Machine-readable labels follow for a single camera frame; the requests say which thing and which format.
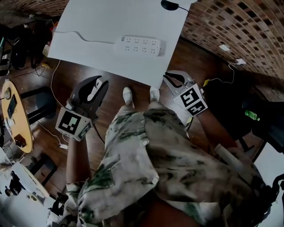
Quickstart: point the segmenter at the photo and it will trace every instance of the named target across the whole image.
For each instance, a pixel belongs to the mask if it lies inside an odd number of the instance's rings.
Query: person
[[[176,113],[159,103],[159,96],[159,90],[151,87],[148,110],[137,112],[130,88],[123,90],[125,105],[106,132],[105,154],[93,176],[86,140],[70,139],[69,198],[62,219],[53,227],[251,223],[248,205],[254,204],[257,193],[247,176],[263,184],[252,162],[209,110],[197,118],[211,147],[240,164],[234,168],[194,146]]]
[[[20,183],[20,179],[18,178],[18,176],[15,174],[14,171],[11,171],[11,182],[10,182],[10,189],[7,188],[7,186],[5,186],[5,194],[7,196],[17,196],[21,190],[25,190],[25,188],[23,187],[23,185]]]

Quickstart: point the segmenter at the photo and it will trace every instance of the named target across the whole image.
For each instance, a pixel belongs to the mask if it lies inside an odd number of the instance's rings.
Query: foot
[[[123,99],[125,101],[125,105],[132,106],[134,108],[134,103],[132,100],[132,91],[129,87],[125,87],[123,89]]]
[[[158,88],[150,88],[150,102],[158,102],[160,99],[160,91]]]

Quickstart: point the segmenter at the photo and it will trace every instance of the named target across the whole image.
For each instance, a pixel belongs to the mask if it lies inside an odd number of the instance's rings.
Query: power outlet
[[[114,45],[118,55],[150,57],[158,56],[161,41],[145,37],[122,36]]]

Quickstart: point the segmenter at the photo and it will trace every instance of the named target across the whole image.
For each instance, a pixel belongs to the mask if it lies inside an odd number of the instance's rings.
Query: floral shirt
[[[238,208],[256,197],[252,182],[264,183],[238,149],[218,150],[233,159],[224,158],[230,165],[192,145],[166,108],[118,117],[106,133],[99,168],[86,182],[67,185],[64,215],[50,226],[136,226],[149,193],[201,225],[244,226]]]

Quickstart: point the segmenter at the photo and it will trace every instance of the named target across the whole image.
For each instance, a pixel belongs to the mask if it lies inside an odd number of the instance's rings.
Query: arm
[[[237,147],[236,142],[231,138],[226,129],[214,117],[209,109],[197,115],[197,118],[213,148],[218,144],[221,144],[225,148]]]
[[[70,138],[68,146],[66,181],[71,184],[91,177],[86,138],[80,142]]]

